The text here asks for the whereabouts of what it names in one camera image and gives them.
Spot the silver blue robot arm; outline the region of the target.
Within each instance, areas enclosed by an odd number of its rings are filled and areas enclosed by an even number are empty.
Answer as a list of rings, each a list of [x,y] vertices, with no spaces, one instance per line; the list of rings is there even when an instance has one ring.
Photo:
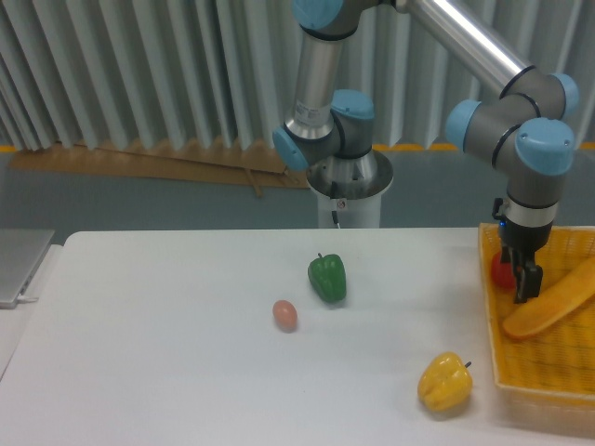
[[[272,134],[286,166],[304,171],[310,185],[332,203],[381,194],[391,183],[386,158],[372,152],[372,100],[334,86],[343,43],[354,35],[371,1],[296,1],[303,32],[293,104]],[[453,1],[396,1],[493,88],[496,102],[465,100],[450,112],[447,140],[508,180],[494,202],[502,246],[500,260],[513,274],[517,303],[539,295],[543,271],[536,252],[549,239],[575,136],[565,118],[578,105],[574,80],[544,74],[524,60],[467,7]]]

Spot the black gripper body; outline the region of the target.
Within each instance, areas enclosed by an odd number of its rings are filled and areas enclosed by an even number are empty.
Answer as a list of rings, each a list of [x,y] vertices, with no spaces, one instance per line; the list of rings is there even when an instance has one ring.
[[[548,241],[553,223],[540,227],[525,227],[511,220],[499,223],[499,237],[501,248],[507,245],[512,254],[516,253],[521,259],[535,259],[536,252]]]

